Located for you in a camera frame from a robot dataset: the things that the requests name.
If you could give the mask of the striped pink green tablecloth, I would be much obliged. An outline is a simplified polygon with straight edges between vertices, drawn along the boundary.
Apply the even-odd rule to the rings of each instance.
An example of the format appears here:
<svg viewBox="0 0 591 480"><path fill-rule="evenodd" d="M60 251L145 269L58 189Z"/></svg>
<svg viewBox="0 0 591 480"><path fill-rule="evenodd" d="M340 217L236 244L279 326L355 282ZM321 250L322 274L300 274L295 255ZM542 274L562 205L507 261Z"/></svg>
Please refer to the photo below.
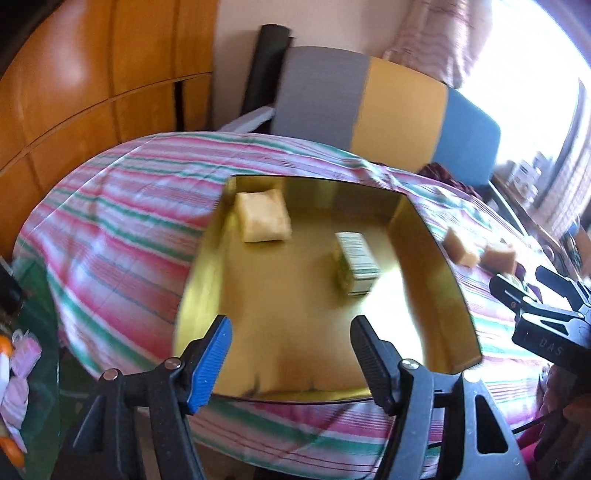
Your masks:
<svg viewBox="0 0 591 480"><path fill-rule="evenodd" d="M432 233L503 239L528 273L546 263L486 204L344 150L263 134L162 133L112 147L61 180L24 223L18 281L92 376L134 373L170 353L191 263L226 180L238 174L339 179L407 193ZM370 401L257 404L212 398L189 425L239 461L318 479L371 478L391 419Z"/></svg>

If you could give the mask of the yellow sponge chunk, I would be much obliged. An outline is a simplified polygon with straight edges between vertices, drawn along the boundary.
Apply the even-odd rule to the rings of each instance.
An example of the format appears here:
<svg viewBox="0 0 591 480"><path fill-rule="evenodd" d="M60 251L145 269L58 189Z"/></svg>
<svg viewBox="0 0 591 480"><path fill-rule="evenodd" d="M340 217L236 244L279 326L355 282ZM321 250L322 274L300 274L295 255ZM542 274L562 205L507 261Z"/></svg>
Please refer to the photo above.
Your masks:
<svg viewBox="0 0 591 480"><path fill-rule="evenodd" d="M517 265L517 254L506 245L487 245L480 257L480 266L494 274L513 275Z"/></svg>

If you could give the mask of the gold metal tray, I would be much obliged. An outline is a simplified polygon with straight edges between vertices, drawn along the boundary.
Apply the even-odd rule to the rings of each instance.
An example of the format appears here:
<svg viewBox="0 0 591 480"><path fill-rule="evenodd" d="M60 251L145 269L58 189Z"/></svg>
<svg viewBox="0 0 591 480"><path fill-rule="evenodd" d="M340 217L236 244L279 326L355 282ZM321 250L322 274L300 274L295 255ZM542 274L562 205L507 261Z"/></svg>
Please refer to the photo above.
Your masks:
<svg viewBox="0 0 591 480"><path fill-rule="evenodd" d="M290 215L287 241L246 243L239 193L278 189ZM358 232L381 270L367 294L338 280L335 236ZM410 196L328 179L235 176L222 188L187 277L175 325L180 353L223 314L232 343L217 395L243 400L335 402L369 390L349 343L365 316L377 335L430 370L454 374L482 361L453 269Z"/></svg>

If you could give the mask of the black rolled mat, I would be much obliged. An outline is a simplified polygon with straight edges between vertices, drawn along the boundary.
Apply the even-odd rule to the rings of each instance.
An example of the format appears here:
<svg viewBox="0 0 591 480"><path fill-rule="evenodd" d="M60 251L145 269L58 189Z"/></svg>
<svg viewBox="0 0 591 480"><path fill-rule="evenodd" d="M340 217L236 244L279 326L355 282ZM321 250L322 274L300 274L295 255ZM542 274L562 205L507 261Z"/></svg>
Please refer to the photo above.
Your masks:
<svg viewBox="0 0 591 480"><path fill-rule="evenodd" d="M293 36L286 26L266 24L259 28L240 114L273 104L284 55L290 48L291 41Z"/></svg>

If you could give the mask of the orange fruit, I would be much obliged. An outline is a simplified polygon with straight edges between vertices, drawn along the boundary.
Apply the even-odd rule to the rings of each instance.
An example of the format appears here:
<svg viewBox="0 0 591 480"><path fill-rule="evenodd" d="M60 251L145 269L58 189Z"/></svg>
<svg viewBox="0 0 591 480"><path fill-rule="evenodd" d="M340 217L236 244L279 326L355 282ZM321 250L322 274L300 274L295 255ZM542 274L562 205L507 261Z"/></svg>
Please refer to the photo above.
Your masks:
<svg viewBox="0 0 591 480"><path fill-rule="evenodd" d="M25 455L13 439L10 437L1 437L0 448L13 466L16 468L24 467Z"/></svg>
<svg viewBox="0 0 591 480"><path fill-rule="evenodd" d="M14 347L9 337L0 335L0 353L10 358L13 354Z"/></svg>

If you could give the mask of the grey yellow blue chair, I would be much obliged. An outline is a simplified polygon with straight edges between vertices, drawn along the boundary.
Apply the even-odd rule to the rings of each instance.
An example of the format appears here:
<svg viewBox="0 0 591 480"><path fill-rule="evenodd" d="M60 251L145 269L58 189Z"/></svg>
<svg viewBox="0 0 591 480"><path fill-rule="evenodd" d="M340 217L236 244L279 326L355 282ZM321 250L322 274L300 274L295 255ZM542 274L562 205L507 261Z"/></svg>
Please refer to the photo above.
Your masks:
<svg viewBox="0 0 591 480"><path fill-rule="evenodd" d="M294 47L276 101L223 131L314 141L374 163L417 172L438 163L471 187L489 184L499 125L447 85L405 66L342 49Z"/></svg>

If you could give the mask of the pink white packet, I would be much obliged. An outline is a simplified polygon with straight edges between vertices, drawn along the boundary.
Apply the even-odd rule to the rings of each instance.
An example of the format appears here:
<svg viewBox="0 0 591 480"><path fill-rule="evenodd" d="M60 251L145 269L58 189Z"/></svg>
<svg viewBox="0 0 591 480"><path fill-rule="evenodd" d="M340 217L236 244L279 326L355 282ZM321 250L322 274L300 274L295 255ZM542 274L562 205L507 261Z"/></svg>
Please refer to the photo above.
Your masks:
<svg viewBox="0 0 591 480"><path fill-rule="evenodd" d="M12 334L13 353L10 367L19 378L27 378L42 356L42 347L37 337L30 331L17 329Z"/></svg>

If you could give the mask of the yellow sponge block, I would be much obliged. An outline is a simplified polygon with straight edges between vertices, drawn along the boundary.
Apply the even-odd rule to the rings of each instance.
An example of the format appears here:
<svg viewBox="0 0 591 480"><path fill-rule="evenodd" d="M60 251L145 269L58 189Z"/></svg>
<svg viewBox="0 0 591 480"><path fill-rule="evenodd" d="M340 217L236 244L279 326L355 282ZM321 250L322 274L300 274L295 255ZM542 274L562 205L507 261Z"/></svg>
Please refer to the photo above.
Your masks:
<svg viewBox="0 0 591 480"><path fill-rule="evenodd" d="M245 243L287 241L291 238L290 215L283 193L278 189L237 193L235 214Z"/></svg>

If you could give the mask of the pink patterned curtain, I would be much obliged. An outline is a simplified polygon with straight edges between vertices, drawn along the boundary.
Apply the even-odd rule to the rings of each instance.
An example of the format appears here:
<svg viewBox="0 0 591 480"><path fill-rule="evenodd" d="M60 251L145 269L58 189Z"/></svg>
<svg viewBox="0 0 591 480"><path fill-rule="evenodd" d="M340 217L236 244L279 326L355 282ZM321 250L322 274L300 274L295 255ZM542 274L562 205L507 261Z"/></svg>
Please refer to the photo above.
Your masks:
<svg viewBox="0 0 591 480"><path fill-rule="evenodd" d="M383 58L458 89L477 62L492 23L490 1L414 1Z"/></svg>

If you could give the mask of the wooden wardrobe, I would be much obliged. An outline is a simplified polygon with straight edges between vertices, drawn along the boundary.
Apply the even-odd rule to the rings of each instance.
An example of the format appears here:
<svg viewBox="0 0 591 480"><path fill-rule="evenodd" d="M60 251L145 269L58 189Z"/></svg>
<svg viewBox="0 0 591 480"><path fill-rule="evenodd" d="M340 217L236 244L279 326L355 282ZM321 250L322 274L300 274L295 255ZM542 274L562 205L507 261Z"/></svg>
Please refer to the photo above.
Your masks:
<svg viewBox="0 0 591 480"><path fill-rule="evenodd" d="M65 1L1 77L1 254L43 196L126 141L211 123L214 1Z"/></svg>

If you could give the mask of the yellow sponge piece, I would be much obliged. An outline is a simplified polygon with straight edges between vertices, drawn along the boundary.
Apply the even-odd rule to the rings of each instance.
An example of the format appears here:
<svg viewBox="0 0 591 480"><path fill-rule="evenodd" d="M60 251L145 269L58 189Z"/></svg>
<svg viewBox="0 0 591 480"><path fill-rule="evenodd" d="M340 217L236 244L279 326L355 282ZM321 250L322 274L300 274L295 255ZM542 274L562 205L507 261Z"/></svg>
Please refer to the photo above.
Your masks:
<svg viewBox="0 0 591 480"><path fill-rule="evenodd" d="M474 268L480 262L476 244L465 232L449 227L442 246L449 259L456 265Z"/></svg>

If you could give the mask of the small green white box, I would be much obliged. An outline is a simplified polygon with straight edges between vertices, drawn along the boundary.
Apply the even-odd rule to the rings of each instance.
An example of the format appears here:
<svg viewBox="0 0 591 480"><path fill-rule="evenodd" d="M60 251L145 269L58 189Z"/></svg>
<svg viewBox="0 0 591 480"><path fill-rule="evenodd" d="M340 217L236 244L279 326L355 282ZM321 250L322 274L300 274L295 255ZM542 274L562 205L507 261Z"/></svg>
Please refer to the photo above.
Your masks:
<svg viewBox="0 0 591 480"><path fill-rule="evenodd" d="M348 295L367 294L381 276L381 268L359 232L335 232L335 262L339 282Z"/></svg>

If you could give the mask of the dark red cloth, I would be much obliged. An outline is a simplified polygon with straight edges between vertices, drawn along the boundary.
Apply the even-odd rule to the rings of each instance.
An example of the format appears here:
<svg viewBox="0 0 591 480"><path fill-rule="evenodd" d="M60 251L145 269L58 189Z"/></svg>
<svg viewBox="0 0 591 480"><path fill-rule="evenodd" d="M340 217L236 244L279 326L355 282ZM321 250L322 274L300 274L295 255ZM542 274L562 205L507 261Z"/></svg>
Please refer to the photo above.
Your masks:
<svg viewBox="0 0 591 480"><path fill-rule="evenodd" d="M424 165L418 172L418 175L439 181L445 185L456 188L463 193L470 195L477 199L482 199L480 194L470 185L458 181L452 173L443 165L434 162Z"/></svg>

